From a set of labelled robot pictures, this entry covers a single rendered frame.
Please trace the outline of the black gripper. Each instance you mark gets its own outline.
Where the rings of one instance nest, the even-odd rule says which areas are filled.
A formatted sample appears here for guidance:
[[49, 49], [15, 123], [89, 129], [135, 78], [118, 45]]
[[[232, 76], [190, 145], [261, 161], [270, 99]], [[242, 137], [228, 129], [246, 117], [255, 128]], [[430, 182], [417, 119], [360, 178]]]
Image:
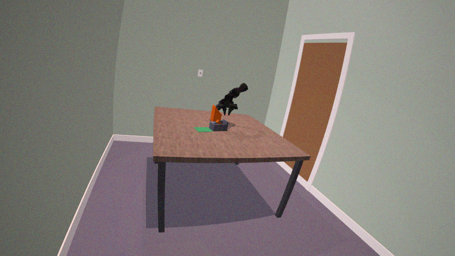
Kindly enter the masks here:
[[223, 109], [224, 115], [226, 114], [226, 110], [227, 110], [226, 108], [228, 108], [228, 116], [230, 115], [231, 111], [234, 110], [234, 109], [231, 109], [231, 108], [227, 105], [229, 102], [232, 103], [233, 101], [232, 101], [232, 100], [229, 100], [229, 101], [226, 101], [226, 104], [225, 104], [225, 105], [223, 105], [223, 104], [219, 104], [219, 105], [218, 105], [219, 108], [222, 108], [222, 109]]

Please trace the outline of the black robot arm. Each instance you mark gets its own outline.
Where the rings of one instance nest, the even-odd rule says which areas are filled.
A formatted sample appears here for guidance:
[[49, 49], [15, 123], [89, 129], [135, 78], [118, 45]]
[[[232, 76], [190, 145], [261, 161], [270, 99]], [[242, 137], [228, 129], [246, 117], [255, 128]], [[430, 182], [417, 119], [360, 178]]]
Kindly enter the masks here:
[[[220, 110], [221, 108], [218, 107], [219, 104], [223, 104], [225, 105], [226, 104], [226, 101], [229, 101], [229, 100], [233, 100], [233, 98], [237, 98], [241, 92], [244, 92], [244, 91], [247, 91], [248, 90], [248, 87], [246, 85], [246, 83], [242, 83], [239, 88], [234, 88], [232, 89], [231, 91], [229, 91], [230, 93], [227, 94], [225, 96], [224, 99], [222, 99], [221, 101], [219, 101], [219, 103], [215, 106], [218, 110]], [[234, 102], [229, 102], [228, 103], [228, 106], [231, 108], [231, 109], [234, 109], [237, 107], [237, 104], [234, 104]]]

